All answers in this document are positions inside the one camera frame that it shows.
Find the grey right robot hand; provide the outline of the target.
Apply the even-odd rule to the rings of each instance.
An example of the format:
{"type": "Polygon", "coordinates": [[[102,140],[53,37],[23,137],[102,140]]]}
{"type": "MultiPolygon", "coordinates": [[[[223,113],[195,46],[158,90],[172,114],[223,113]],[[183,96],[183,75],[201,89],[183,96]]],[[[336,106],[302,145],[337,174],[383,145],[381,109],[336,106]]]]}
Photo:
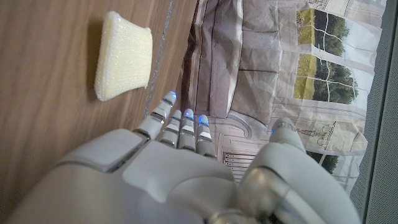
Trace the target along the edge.
{"type": "Polygon", "coordinates": [[[278,119],[236,180],[216,158],[206,116],[167,93],[133,131],[110,131],[64,156],[8,223],[359,223],[342,186],[278,119]]]}

